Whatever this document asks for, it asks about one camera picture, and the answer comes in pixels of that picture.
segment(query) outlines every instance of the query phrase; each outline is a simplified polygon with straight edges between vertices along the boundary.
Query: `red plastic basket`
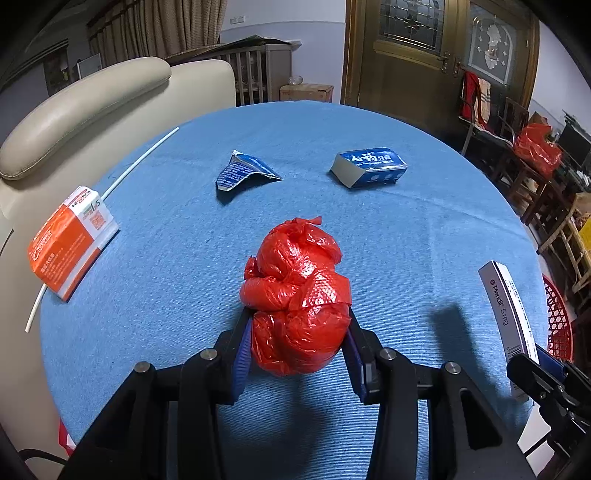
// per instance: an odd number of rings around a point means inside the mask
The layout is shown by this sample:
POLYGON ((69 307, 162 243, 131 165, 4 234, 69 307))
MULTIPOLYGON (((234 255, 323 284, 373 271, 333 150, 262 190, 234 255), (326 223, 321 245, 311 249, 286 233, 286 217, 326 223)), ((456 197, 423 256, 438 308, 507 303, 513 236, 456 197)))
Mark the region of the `red plastic basket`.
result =
POLYGON ((546 301, 548 302, 548 353, 558 360, 573 360, 573 331, 564 300, 556 286, 544 277, 546 301))

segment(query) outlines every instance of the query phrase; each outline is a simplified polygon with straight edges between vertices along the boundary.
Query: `torn blue cardboard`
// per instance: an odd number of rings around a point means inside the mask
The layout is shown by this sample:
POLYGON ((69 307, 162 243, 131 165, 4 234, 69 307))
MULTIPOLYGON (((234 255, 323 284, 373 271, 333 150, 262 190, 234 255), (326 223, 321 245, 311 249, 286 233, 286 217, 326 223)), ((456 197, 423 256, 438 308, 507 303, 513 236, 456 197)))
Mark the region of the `torn blue cardboard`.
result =
POLYGON ((217 189, 228 192, 255 173, 271 180, 283 180, 260 158, 251 157, 250 155, 234 150, 230 158, 230 163, 217 176, 217 189))

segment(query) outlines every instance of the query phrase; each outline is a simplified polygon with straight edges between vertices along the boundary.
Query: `metal bolt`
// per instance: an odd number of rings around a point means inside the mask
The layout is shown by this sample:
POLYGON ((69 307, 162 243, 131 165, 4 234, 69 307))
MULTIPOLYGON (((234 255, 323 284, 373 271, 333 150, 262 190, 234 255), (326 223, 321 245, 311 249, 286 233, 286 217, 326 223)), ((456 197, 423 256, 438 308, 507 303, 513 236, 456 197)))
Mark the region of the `metal bolt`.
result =
POLYGON ((394 350, 393 348, 388 348, 388 347, 382 348, 379 351, 379 355, 384 360, 394 360, 396 358, 396 350, 394 350))
POLYGON ((199 356, 204 360, 213 360, 217 357, 217 350, 215 348, 206 348, 205 350, 201 350, 199 356))
POLYGON ((457 375, 462 371, 462 367, 455 362, 448 362, 445 364, 445 370, 452 375, 457 375))
POLYGON ((141 362, 137 362, 134 366, 134 370, 139 373, 139 374, 144 374, 146 373, 148 370, 150 370, 150 367, 152 365, 150 365, 150 362, 145 362, 145 361, 141 361, 141 362))

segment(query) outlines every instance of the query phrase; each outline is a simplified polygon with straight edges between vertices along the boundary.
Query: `white plastic tube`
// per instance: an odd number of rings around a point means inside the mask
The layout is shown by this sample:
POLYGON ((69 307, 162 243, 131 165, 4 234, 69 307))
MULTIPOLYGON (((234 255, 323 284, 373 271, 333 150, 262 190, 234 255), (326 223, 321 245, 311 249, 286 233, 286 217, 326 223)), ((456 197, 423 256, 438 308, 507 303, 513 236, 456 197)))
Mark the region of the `white plastic tube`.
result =
MULTIPOLYGON (((145 159, 148 155, 150 155, 154 150, 156 150, 160 146, 160 144, 162 144, 164 141, 166 141, 170 136, 175 134, 177 131, 178 131, 178 127, 174 128, 173 130, 168 132, 165 136, 163 136, 160 140, 158 140, 154 145, 152 145, 146 151, 146 153, 144 153, 140 158, 138 158, 136 161, 134 161, 127 168, 127 170, 125 170, 119 176, 119 178, 112 183, 112 185, 106 190, 106 192, 104 192, 103 195, 100 196, 100 198, 105 200, 111 194, 111 192, 115 189, 115 187, 117 185, 119 185, 119 183, 121 183, 123 181, 123 179, 127 175, 129 175, 130 172, 142 162, 143 159, 145 159)), ((39 305, 41 304, 41 300, 43 299, 43 294, 45 293, 46 290, 47 290, 47 285, 43 284, 43 286, 41 287, 41 290, 39 290, 39 293, 37 294, 37 298, 35 299, 35 303, 33 304, 33 308, 31 309, 29 319, 27 320, 27 326, 25 327, 25 332, 27 332, 27 333, 29 333, 29 331, 31 330, 31 325, 33 324, 33 319, 35 318, 35 315, 37 314, 37 310, 39 309, 39 305)))

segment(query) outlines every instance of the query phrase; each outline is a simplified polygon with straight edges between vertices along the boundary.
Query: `blue toothpaste box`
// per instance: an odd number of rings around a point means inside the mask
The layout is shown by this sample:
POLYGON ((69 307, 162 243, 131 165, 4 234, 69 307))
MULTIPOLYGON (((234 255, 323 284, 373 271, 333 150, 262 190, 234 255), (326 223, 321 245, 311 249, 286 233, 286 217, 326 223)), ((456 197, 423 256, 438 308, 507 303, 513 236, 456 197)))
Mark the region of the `blue toothpaste box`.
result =
POLYGON ((339 153, 331 171, 348 188, 370 183, 396 183, 408 166, 390 148, 368 148, 339 153))

